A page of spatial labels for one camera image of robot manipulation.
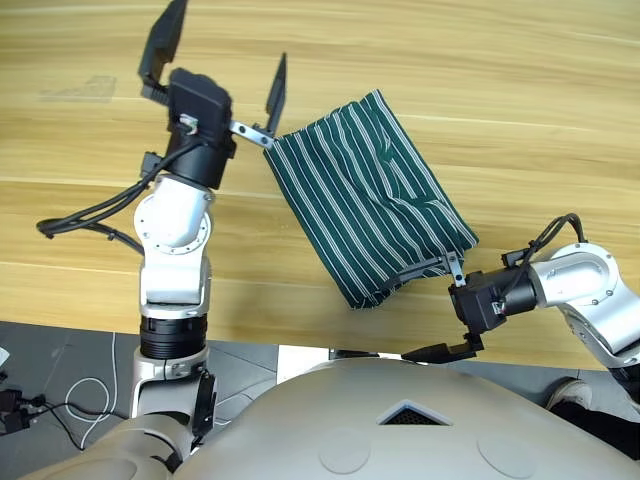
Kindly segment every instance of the black cable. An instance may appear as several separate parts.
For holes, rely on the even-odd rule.
[[[196,147],[201,146],[201,143],[192,143],[186,145],[173,153],[164,157],[158,164],[151,169],[140,181],[131,185],[129,188],[123,190],[112,198],[105,200],[97,205],[85,208],[78,212],[72,213],[64,218],[50,218],[41,220],[36,224],[36,228],[47,238],[54,238],[55,235],[61,233],[71,232],[78,229],[87,229],[94,232],[107,235],[109,240],[119,240],[127,246],[133,248],[139,253],[144,253],[142,245],[135,241],[129,235],[119,232],[118,230],[111,228],[107,225],[99,223],[101,220],[108,218],[125,207],[131,204],[138,196],[147,188],[149,183],[156,177],[156,175],[164,170],[171,162],[178,157],[190,152]],[[89,218],[84,218],[87,215],[94,214]]]
[[[41,412],[37,412],[37,413],[32,414],[31,418],[37,418],[37,417],[39,417],[41,415],[44,415],[45,413],[48,413],[48,412],[52,412],[53,413],[54,410],[56,410],[58,408],[61,408],[61,407],[66,407],[66,406],[73,407],[76,410],[78,410],[79,412],[84,413],[85,415],[96,415],[96,416],[111,415],[113,417],[118,417],[118,418],[120,418],[122,420],[128,420],[129,419],[129,417],[127,417],[126,415],[124,415],[124,414],[122,414],[120,412],[117,412],[115,410],[113,412],[111,412],[111,411],[89,410],[89,409],[86,409],[84,407],[81,407],[80,405],[78,405],[77,403],[74,403],[74,402],[64,402],[64,403],[57,403],[57,404],[47,403],[47,406],[46,406],[46,408],[44,410],[42,410]]]
[[[502,302],[505,302],[505,299],[509,292],[511,292],[511,290],[515,288],[515,286],[522,278],[522,275],[524,275],[527,267],[531,263],[531,258],[533,258],[533,255],[549,245],[549,243],[551,243],[551,241],[558,235],[558,233],[560,233],[560,230],[562,230],[562,228],[567,223],[569,223],[569,225],[573,227],[573,230],[576,232],[576,236],[578,237],[579,243],[585,243],[587,241],[584,236],[584,231],[582,230],[582,221],[580,220],[580,217],[578,215],[576,215],[575,213],[568,213],[561,217],[554,218],[535,240],[529,242],[529,249],[525,253],[524,258],[522,259],[522,263],[518,267],[518,272],[502,291]]]
[[[55,419],[58,421],[60,426],[66,432],[67,437],[69,437],[69,440],[71,441],[73,446],[76,447],[81,452],[84,451],[84,448],[82,448],[80,446],[80,444],[77,442],[77,440],[75,438],[73,438],[73,433],[71,433],[71,430],[69,430],[69,427],[67,427],[67,425],[62,421],[62,419],[56,414],[56,412],[54,410],[48,410],[48,411],[51,412],[51,415],[53,415],[55,417]]]

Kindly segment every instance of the black connector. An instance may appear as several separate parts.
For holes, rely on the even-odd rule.
[[[16,410],[15,412],[10,413],[9,415],[5,415],[3,420],[4,428],[7,434],[19,432],[20,430],[24,430],[31,426],[31,424],[29,423],[29,412],[26,408],[21,408],[20,410]]]
[[[0,392],[0,412],[15,412],[22,401],[22,390],[3,390]]]

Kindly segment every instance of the shoe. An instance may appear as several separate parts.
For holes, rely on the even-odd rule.
[[[582,380],[571,379],[564,382],[553,392],[545,408],[551,410],[560,402],[572,402],[590,410],[592,398],[593,391],[589,385]]]

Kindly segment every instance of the green towel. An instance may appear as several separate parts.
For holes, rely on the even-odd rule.
[[[352,308],[379,305],[403,271],[446,252],[462,259],[478,242],[378,90],[278,138],[265,157]]]

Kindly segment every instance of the gray floor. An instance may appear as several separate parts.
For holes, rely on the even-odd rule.
[[[138,342],[137,336],[117,335],[117,410],[123,413],[129,409],[130,359]],[[11,354],[0,368],[9,375],[0,389],[19,387],[25,397],[44,392],[49,401],[56,403],[62,402],[68,388],[82,377],[98,377],[112,387],[110,333],[0,322],[0,346]],[[224,424],[246,408],[250,399],[275,385],[277,346],[226,342],[210,342],[210,346],[210,366],[220,386],[218,420]],[[593,387],[594,409],[640,421],[640,415],[626,402],[624,390],[606,372],[482,362],[456,362],[444,368],[487,378],[538,404],[544,404],[563,379],[582,378]],[[91,383],[78,387],[71,400],[90,409],[102,410],[104,406],[102,390]],[[86,424],[61,413],[80,438]],[[99,424],[89,437],[89,443],[118,421],[110,419]],[[75,453],[53,417],[43,415],[30,429],[0,438],[0,480],[13,480]]]
[[[97,377],[113,388],[111,333],[86,332],[0,322],[0,346],[11,356],[0,370],[8,374],[0,385],[19,388],[26,398],[45,393],[48,401],[64,401],[69,387],[82,377]],[[116,336],[118,401],[116,410],[128,414],[131,388],[131,356],[139,344],[135,335]],[[209,342],[209,365],[219,381],[219,423],[238,415],[276,383],[278,347],[228,342]],[[95,383],[84,383],[70,400],[88,409],[102,410],[104,392]],[[87,424],[70,418],[60,409],[64,421],[78,440]],[[98,424],[88,444],[100,438],[120,420]],[[60,425],[45,414],[31,428],[0,438],[0,480],[13,480],[75,455]]]

